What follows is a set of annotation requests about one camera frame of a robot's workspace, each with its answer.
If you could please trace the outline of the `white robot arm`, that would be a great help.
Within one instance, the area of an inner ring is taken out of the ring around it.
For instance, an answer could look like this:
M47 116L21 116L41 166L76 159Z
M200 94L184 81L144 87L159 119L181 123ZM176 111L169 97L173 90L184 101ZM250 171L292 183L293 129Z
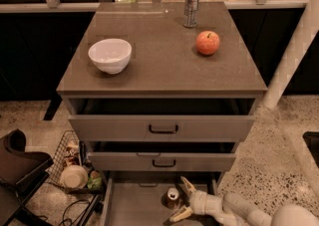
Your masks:
M318 10L319 0L309 0L262 100L267 108L273 109L278 104L315 38L319 30ZM172 223L195 214L212 216L223 226L240 226L240 219L249 226L319 226L319 219L299 205L284 205L270 216L235 193L220 198L197 190L183 176L181 180L189 205L182 206L169 218Z

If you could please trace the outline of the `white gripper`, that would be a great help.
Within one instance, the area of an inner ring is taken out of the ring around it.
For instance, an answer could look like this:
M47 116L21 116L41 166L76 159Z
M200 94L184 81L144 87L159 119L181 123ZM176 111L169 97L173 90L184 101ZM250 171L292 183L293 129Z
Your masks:
M218 196L208 194L201 190L196 190L186 177L182 176L181 181L184 184L186 193L189 196L189 206L183 205L175 211L169 221L172 223L188 218L193 213L195 215L209 215L217 219L223 213L222 199Z

